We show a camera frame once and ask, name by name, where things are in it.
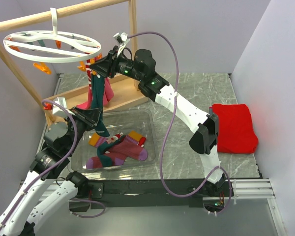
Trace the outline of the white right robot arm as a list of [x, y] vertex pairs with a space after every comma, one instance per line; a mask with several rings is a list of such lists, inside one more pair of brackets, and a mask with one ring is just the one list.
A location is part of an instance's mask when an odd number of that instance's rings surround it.
[[197, 108], [162, 76], [155, 71], [156, 61], [146, 49], [136, 51], [133, 59], [124, 56], [117, 47], [109, 51], [104, 62], [107, 64], [107, 75], [113, 78], [116, 74], [125, 75], [139, 82], [139, 91], [151, 101], [162, 105], [183, 121], [193, 133], [189, 146], [198, 153], [205, 172], [201, 183], [211, 196], [223, 191], [227, 174], [223, 171], [218, 157], [217, 144], [219, 117]]

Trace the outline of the dark teal sock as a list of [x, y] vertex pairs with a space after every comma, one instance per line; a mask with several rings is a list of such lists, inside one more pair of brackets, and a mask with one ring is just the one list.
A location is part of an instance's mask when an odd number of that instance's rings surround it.
[[94, 161], [95, 168], [121, 166], [126, 160], [124, 154], [113, 151], [112, 148], [120, 144], [122, 139], [111, 140], [106, 137], [100, 137], [96, 143], [97, 158]]
[[105, 89], [105, 78], [99, 74], [93, 75], [91, 73], [91, 91], [92, 91], [92, 102], [91, 108], [100, 108], [101, 113], [99, 121], [95, 127], [95, 131], [102, 137], [108, 137], [110, 134], [103, 123], [103, 98]]

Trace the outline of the red white striped sock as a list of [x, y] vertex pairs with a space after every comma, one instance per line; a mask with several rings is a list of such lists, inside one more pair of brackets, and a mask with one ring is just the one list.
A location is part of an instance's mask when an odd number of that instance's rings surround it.
[[146, 137], [136, 133], [136, 132], [130, 132], [127, 135], [123, 135], [122, 133], [116, 134], [116, 137], [118, 139], [126, 140], [127, 142], [133, 143], [135, 145], [138, 145], [140, 147], [144, 147]]
[[89, 90], [92, 89], [92, 85], [91, 85], [91, 76], [92, 76], [92, 70], [90, 69], [90, 65], [95, 63], [95, 59], [92, 58], [92, 59], [88, 59], [86, 61], [86, 73], [87, 73], [87, 76], [88, 76], [88, 87], [89, 87]]

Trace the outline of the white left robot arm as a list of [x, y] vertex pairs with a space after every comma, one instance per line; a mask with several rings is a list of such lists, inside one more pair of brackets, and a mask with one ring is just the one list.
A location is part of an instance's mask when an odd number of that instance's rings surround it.
[[30, 210], [47, 187], [59, 177], [85, 131], [99, 128], [100, 133], [108, 133], [102, 122], [106, 78], [93, 74], [89, 78], [91, 95], [88, 110], [78, 107], [68, 110], [54, 101], [42, 101], [43, 107], [52, 104], [63, 111], [65, 122], [54, 123], [45, 133], [45, 148], [36, 154], [22, 188], [0, 216], [0, 236], [18, 236], [22, 232]]

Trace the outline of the pink sock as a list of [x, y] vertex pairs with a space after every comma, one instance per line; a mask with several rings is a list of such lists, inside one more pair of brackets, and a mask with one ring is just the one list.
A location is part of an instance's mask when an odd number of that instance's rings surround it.
[[[109, 78], [101, 77], [98, 74], [96, 74], [96, 75], [92, 74], [91, 78], [92, 77], [96, 77], [96, 79], [95, 79], [96, 82], [98, 82], [99, 79], [104, 79], [105, 83], [104, 83], [103, 105], [107, 106], [109, 101], [114, 97], [114, 92], [113, 92], [113, 90], [111, 88]], [[92, 91], [88, 89], [88, 99], [87, 99], [87, 101], [82, 103], [82, 104], [77, 105], [76, 107], [80, 108], [80, 109], [87, 110], [87, 109], [89, 109], [91, 107], [91, 102], [92, 102]]]

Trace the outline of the purple sock with orange cuff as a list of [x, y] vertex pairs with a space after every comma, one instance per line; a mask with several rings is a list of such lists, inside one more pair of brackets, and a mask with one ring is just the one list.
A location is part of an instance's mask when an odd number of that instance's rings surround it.
[[[94, 133], [92, 137], [90, 138], [90, 140], [88, 141], [88, 144], [93, 147], [96, 147], [96, 143], [100, 137], [101, 136], [99, 136], [97, 133]], [[116, 134], [107, 138], [111, 140], [117, 139]], [[126, 140], [123, 140], [120, 144], [113, 147], [112, 150], [118, 153], [124, 154], [126, 158], [129, 157], [137, 161], [145, 161], [148, 158], [148, 152], [144, 147], [140, 147], [133, 143], [127, 142]]]

